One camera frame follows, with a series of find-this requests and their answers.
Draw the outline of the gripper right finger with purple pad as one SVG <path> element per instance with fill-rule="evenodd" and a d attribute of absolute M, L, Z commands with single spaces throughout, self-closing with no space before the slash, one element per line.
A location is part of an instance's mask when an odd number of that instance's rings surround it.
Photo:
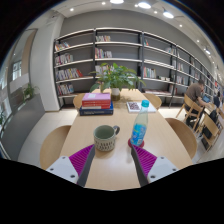
<path fill-rule="evenodd" d="M 139 146 L 131 146 L 131 155 L 141 187 L 173 174 L 178 170 L 166 157 L 156 157 Z"/>

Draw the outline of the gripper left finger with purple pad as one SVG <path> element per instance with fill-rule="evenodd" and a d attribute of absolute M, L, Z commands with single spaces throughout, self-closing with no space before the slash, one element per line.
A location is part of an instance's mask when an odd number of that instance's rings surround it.
<path fill-rule="evenodd" d="M 95 156 L 95 145 L 89 145 L 71 156 L 61 156 L 47 171 L 67 181 L 84 187 L 88 178 L 92 160 Z"/>

